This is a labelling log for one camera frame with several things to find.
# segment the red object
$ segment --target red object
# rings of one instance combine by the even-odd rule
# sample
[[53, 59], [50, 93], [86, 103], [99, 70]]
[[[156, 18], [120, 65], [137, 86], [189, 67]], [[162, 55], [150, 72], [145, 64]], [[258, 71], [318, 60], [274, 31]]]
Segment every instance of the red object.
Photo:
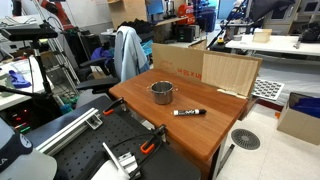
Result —
[[178, 8], [178, 17], [187, 17], [187, 19], [183, 19], [178, 21], [179, 25], [190, 25], [196, 22], [196, 18], [193, 15], [193, 6], [188, 6], [186, 4], [181, 4]]
[[114, 111], [113, 109], [110, 109], [109, 111], [103, 111], [102, 113], [107, 116], [107, 115], [113, 113], [113, 111]]
[[63, 30], [74, 28], [68, 15], [64, 12], [63, 7], [60, 2], [51, 3], [47, 0], [38, 0], [41, 7], [45, 8], [52, 14], [56, 15], [62, 24]]
[[149, 154], [154, 149], [154, 144], [151, 144], [147, 149], [145, 149], [145, 146], [147, 145], [148, 141], [143, 143], [140, 146], [140, 150], [143, 154]]

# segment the metal pot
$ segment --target metal pot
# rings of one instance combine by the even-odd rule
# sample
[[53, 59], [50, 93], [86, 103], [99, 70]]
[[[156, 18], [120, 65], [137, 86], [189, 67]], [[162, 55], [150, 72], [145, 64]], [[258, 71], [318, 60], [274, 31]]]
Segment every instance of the metal pot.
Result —
[[153, 94], [154, 102], [160, 105], [171, 103], [173, 100], [172, 91], [176, 90], [178, 88], [173, 89], [173, 85], [169, 81], [159, 81], [148, 87], [148, 91]]

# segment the orange bracket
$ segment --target orange bracket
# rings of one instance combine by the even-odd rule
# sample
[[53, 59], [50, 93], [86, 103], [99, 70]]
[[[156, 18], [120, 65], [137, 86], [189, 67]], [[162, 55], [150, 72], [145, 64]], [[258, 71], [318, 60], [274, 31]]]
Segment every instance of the orange bracket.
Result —
[[102, 111], [102, 113], [104, 114], [104, 115], [109, 115], [109, 114], [111, 114], [111, 113], [113, 113], [114, 112], [114, 110], [113, 109], [110, 109], [109, 111]]
[[146, 141], [140, 146], [140, 150], [143, 154], [149, 154], [154, 149], [154, 144], [151, 144], [147, 149], [145, 149], [145, 146], [147, 144], [148, 144], [148, 141]]

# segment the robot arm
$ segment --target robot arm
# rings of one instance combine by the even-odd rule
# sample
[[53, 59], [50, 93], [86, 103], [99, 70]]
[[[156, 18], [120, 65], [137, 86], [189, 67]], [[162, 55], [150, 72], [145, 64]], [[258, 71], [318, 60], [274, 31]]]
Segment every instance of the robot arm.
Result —
[[74, 28], [71, 24], [71, 21], [68, 18], [68, 15], [64, 12], [63, 7], [60, 2], [51, 3], [47, 0], [37, 0], [41, 7], [49, 11], [50, 13], [57, 16], [60, 20], [63, 30]]

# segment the box on desk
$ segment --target box on desk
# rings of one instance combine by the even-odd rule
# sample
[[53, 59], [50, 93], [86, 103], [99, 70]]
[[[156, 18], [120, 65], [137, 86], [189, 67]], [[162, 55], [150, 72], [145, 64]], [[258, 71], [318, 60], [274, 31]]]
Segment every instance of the box on desk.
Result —
[[272, 29], [256, 30], [253, 34], [253, 42], [267, 43], [270, 40]]
[[277, 129], [298, 139], [319, 145], [320, 118], [292, 109], [301, 98], [306, 97], [308, 96], [290, 93], [289, 100], [282, 109]]

